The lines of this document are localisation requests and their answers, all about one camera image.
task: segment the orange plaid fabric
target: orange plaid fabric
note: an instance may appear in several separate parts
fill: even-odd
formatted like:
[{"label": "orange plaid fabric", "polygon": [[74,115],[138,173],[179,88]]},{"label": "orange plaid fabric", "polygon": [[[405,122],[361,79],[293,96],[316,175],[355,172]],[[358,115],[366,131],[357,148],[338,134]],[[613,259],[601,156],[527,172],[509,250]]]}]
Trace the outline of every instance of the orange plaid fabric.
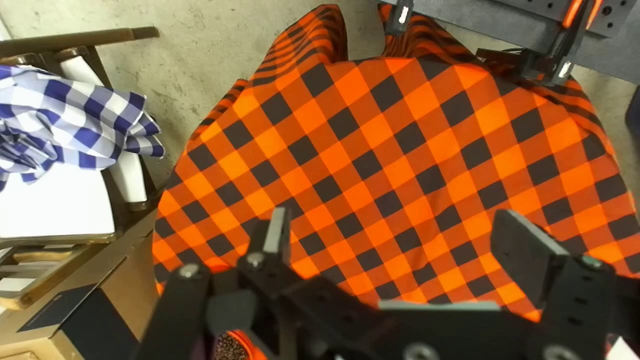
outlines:
[{"label": "orange plaid fabric", "polygon": [[293,210],[290,265],[371,303],[497,299],[535,315],[490,254],[499,208],[640,269],[632,197],[581,85],[514,84],[418,13],[373,60],[347,60],[336,5],[277,37],[175,168],[159,279],[190,259],[232,265],[277,206]]}]

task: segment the plaid shirt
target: plaid shirt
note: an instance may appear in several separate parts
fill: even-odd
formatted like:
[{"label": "plaid shirt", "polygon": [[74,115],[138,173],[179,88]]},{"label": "plaid shirt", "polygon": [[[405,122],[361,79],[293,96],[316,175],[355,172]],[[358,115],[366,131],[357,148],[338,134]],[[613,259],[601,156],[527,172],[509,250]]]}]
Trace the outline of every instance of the plaid shirt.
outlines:
[{"label": "plaid shirt", "polygon": [[32,65],[0,65],[0,190],[8,173],[35,182],[56,162],[102,169],[123,151],[165,156],[145,102]]},{"label": "plaid shirt", "polygon": [[500,208],[632,276],[639,220],[590,100],[509,69],[421,13],[351,61],[341,10],[316,7],[193,134],[159,206],[159,279],[232,265],[274,206],[293,210],[293,267],[371,303],[494,299],[537,317],[490,251]]}]

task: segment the blue and white checkered fabric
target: blue and white checkered fabric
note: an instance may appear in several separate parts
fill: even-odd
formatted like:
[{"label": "blue and white checkered fabric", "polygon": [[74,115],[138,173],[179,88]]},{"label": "blue and white checkered fabric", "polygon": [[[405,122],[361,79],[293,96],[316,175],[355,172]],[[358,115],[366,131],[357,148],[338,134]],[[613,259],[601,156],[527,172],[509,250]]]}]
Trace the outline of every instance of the blue and white checkered fabric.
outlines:
[{"label": "blue and white checkered fabric", "polygon": [[165,156],[145,96],[0,65],[0,190],[8,173],[38,180],[54,162],[102,169],[123,151]]}]

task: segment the floor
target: floor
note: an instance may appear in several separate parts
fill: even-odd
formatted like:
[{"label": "floor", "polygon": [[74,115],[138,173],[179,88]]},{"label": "floor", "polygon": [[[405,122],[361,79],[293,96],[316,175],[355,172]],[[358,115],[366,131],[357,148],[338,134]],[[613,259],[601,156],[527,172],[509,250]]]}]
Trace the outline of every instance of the floor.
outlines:
[{"label": "floor", "polygon": [[[169,156],[149,159],[163,184],[194,125],[236,78],[252,73],[274,36],[322,0],[0,0],[0,15],[14,37],[105,28],[159,26],[160,37],[102,46],[105,65],[120,89],[149,96],[165,127]],[[351,34],[351,58],[381,54],[376,0],[341,0]],[[497,40],[450,28],[470,47],[509,47]],[[640,204],[640,156],[624,125],[635,84],[575,71],[594,100],[617,150],[627,184]]]}]

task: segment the cardboard box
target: cardboard box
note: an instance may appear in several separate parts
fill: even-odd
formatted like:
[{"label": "cardboard box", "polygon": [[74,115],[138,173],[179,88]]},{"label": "cardboard box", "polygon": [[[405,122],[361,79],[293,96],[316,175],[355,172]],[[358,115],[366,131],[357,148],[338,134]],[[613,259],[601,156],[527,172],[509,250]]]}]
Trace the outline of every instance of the cardboard box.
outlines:
[{"label": "cardboard box", "polygon": [[155,214],[26,310],[0,315],[0,360],[130,358],[156,305]]}]

